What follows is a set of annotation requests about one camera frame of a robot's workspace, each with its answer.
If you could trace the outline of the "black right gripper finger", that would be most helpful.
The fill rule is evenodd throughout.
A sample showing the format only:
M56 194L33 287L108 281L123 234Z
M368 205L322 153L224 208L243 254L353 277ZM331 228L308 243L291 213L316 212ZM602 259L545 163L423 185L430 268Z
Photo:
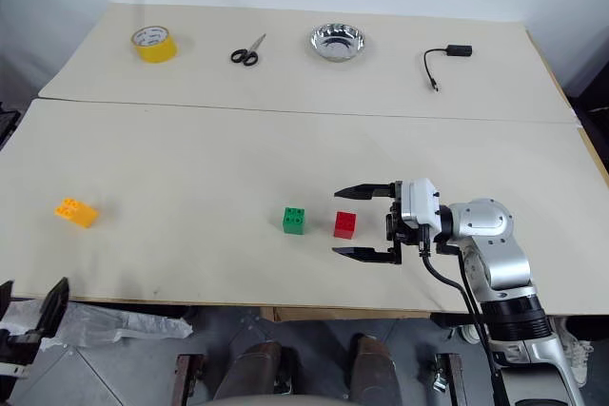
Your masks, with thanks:
M389 250L388 252L379 252L370 247L333 247L332 251L360 262L396 263L396 254L392 250Z
M334 193L336 198L350 200L371 200L377 197L395 198L395 184L358 184Z

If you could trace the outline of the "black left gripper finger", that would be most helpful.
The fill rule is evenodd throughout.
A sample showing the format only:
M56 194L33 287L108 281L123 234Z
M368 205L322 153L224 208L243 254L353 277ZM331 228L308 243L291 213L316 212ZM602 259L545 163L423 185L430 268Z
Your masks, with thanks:
M60 279L49 291L40 308L40 319L35 332L41 338L53 338L66 313L69 303L69 280Z
M13 281L7 280L0 285L0 319L2 319L11 303Z

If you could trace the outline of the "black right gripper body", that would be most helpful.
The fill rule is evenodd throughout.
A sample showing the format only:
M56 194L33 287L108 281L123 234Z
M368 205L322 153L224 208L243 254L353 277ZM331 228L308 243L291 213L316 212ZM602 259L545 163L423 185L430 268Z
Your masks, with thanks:
M432 241L432 183L395 182L395 198L386 216L386 237L393 242L396 264L402 263L401 245L416 245L421 257L430 254Z

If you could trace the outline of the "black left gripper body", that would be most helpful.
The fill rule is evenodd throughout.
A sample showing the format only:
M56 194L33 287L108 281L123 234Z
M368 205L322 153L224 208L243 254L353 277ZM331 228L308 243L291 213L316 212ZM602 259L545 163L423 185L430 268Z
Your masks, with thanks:
M44 328L28 330L22 335L12 335L9 330L1 330L1 368L25 369L37 355L42 339L46 336Z

